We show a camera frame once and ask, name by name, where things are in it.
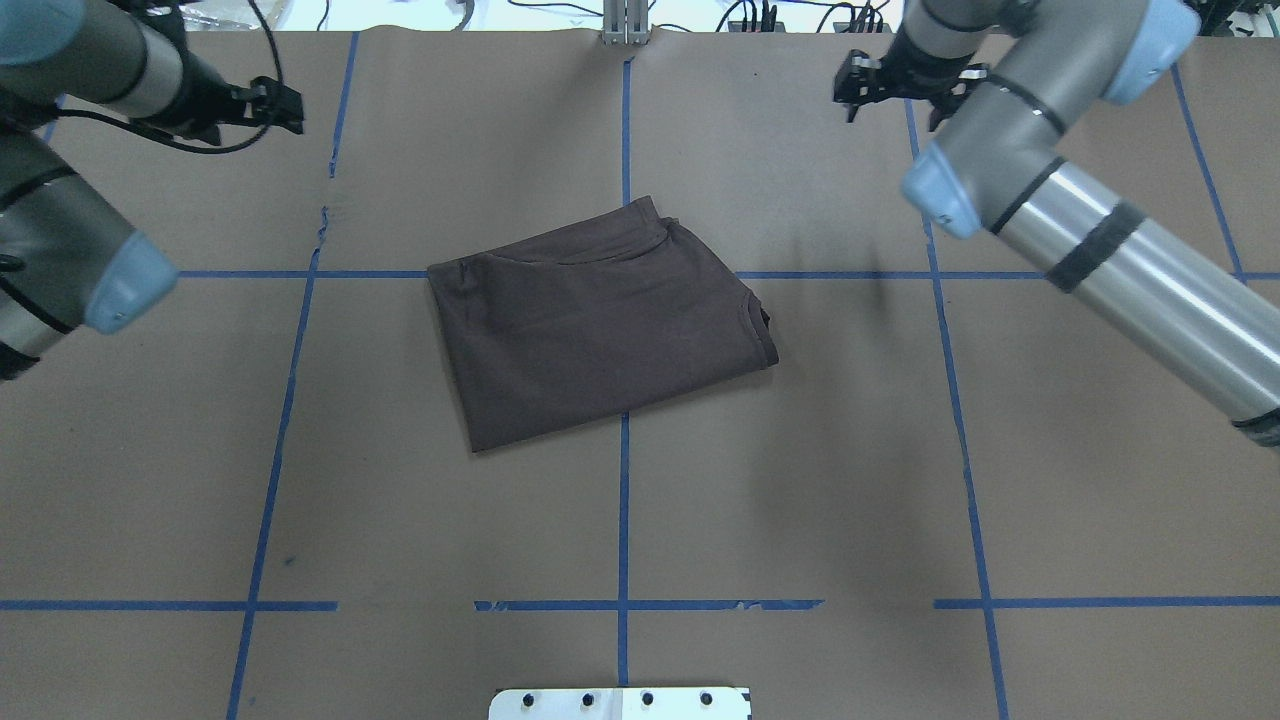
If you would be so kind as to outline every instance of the light blue joint cap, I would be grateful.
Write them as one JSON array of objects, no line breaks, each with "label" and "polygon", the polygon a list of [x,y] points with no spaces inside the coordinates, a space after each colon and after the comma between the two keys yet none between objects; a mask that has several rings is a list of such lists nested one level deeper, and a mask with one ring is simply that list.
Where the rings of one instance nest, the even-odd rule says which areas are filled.
[{"label": "light blue joint cap", "polygon": [[134,231],[97,281],[84,310],[84,324],[111,334],[142,316],[177,283],[178,268],[147,236]]},{"label": "light blue joint cap", "polygon": [[61,53],[84,24],[84,0],[0,0],[0,67]]},{"label": "light blue joint cap", "polygon": [[902,195],[960,240],[968,240],[982,229],[978,210],[936,142],[920,152],[915,165],[902,178]]},{"label": "light blue joint cap", "polygon": [[1190,47],[1199,26],[1199,15],[1181,0],[1151,0],[1133,47],[1102,97],[1116,105],[1137,100]]}]

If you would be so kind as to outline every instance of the metal plate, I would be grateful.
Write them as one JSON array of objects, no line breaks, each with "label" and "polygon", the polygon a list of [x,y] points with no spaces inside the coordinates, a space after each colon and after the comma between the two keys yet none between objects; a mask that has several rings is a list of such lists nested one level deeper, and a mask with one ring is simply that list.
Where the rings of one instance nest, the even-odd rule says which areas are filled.
[{"label": "metal plate", "polygon": [[489,720],[750,720],[746,688],[580,688],[503,691]]}]

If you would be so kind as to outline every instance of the garment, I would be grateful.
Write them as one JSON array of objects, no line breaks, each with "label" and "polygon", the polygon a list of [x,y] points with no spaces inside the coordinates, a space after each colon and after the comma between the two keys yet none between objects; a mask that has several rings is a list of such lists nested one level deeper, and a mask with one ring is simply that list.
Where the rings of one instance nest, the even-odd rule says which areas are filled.
[{"label": "garment", "polygon": [[475,452],[778,361],[760,301],[649,197],[428,274]]}]

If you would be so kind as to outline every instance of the robotic arm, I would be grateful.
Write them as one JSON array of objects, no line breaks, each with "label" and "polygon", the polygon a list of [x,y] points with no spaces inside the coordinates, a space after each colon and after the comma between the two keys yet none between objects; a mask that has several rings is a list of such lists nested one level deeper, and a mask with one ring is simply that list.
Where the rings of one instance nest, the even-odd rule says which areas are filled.
[{"label": "robotic arm", "polygon": [[[271,47],[275,54],[274,40]],[[63,94],[131,122],[61,111]],[[65,115],[97,117],[201,154],[247,147],[271,126],[301,135],[303,120],[301,95],[283,81],[236,87],[191,54],[177,1],[0,0],[0,382],[81,324],[119,331],[178,278],[145,234],[33,135]],[[218,146],[220,124],[261,129],[232,147],[173,141]]]},{"label": "robotic arm", "polygon": [[[1018,44],[969,65],[991,26]],[[835,100],[931,100],[937,135],[902,181],[934,223],[986,228],[1192,388],[1248,438],[1280,451],[1280,310],[1061,158],[1102,97],[1128,104],[1190,45],[1180,0],[913,0],[879,61],[852,51]]]}]

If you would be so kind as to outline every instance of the black cable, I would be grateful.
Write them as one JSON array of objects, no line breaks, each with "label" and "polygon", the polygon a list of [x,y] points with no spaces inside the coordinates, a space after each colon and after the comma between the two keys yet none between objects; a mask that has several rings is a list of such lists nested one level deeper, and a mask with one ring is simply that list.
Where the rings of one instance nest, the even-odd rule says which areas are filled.
[{"label": "black cable", "polygon": [[515,5],[517,8],[535,8],[535,9],[572,8],[575,10],[581,10],[581,12],[586,13],[588,15],[593,15],[593,17],[596,17],[596,18],[603,18],[604,17],[604,13],[600,13],[599,10],[593,10],[590,8],[584,8],[581,5],[575,5],[572,3],[518,3],[517,0],[507,0],[507,4]]},{"label": "black cable", "polygon": [[818,29],[815,29],[813,32],[814,33],[822,32],[822,26],[827,24],[827,18],[829,18],[831,14],[835,13],[836,10],[838,10],[840,8],[847,8],[849,9],[849,24],[850,26],[854,24],[854,19],[858,15],[858,8],[854,8],[852,4],[850,4],[850,3],[833,3],[833,4],[831,4],[831,5],[827,6],[827,12],[823,13],[822,14],[822,19],[818,20]]},{"label": "black cable", "polygon": [[466,4],[466,8],[463,8],[462,10],[462,22],[460,22],[457,27],[453,28],[453,32],[462,32],[467,29],[467,26],[471,24],[471,17],[476,14],[476,0],[457,0],[457,1]]},{"label": "black cable", "polygon": [[178,142],[169,137],[168,135],[151,129],[147,127],[140,127],[127,123],[119,118],[113,118],[110,115],[104,115],[101,113],[93,113],[91,110],[59,110],[59,118],[87,118],[91,120],[97,120],[100,123],[106,123],[111,127],[120,128],[125,132],[131,132],[141,138],[150,140],[151,142],[157,142],[165,147],[172,147],[174,150],[182,150],[183,152],[192,152],[195,155],[229,155],[232,152],[238,152],[246,147],[253,145],[262,136],[271,129],[271,123],[275,120],[276,105],[280,101],[280,88],[284,87],[284,67],[280,64],[280,49],[275,45],[275,33],[271,32],[271,27],[268,24],[266,18],[262,15],[261,8],[257,6],[256,0],[247,0],[248,6],[252,8],[253,14],[257,17],[257,22],[262,23],[262,31],[266,32],[266,44],[271,47],[271,63],[275,64],[275,82],[276,86],[271,88],[271,99],[268,102],[268,110],[264,114],[264,124],[253,137],[250,137],[244,142],[239,142],[228,147],[202,147],[198,145],[187,145],[184,142]]},{"label": "black cable", "polygon": [[751,4],[751,8],[755,8],[755,0],[735,0],[733,4],[730,5],[727,10],[724,10],[724,14],[721,15],[721,22],[716,24],[714,32],[719,32],[724,27],[724,23],[728,20],[730,13],[732,13],[735,9],[737,9],[739,5],[742,5],[742,26],[744,26],[744,29],[745,29],[745,27],[746,27],[746,4],[748,3]]}]

